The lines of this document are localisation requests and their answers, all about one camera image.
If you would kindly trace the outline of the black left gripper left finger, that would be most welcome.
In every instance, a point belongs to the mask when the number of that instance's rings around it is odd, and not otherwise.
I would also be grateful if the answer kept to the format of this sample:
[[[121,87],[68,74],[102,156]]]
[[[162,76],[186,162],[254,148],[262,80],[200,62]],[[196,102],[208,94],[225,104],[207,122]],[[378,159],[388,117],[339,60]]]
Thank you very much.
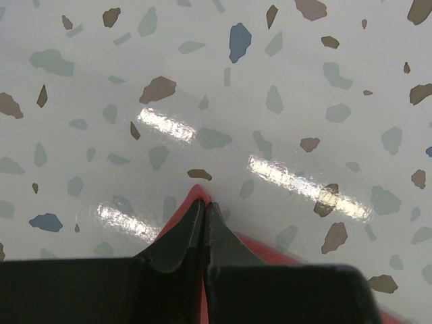
[[[136,256],[1,264],[2,323],[198,323],[205,203]]]

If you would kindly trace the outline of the red t-shirt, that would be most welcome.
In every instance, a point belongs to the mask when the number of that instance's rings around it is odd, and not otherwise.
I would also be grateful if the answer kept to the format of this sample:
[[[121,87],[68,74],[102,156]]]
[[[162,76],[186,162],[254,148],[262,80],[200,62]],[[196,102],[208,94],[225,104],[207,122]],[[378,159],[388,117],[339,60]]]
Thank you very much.
[[[207,207],[211,202],[211,197],[201,186],[198,184],[194,185],[190,189],[183,203],[173,213],[154,242],[162,238],[169,230],[179,223],[181,218],[195,200],[203,200],[205,202],[205,206]],[[248,247],[249,250],[251,250],[260,259],[271,265],[303,265],[299,258],[287,256],[278,250],[243,234],[236,233],[236,235],[239,237],[242,243]],[[381,318],[383,323],[416,323],[414,319],[397,319],[396,315],[390,314],[389,311],[386,310],[381,310]]]

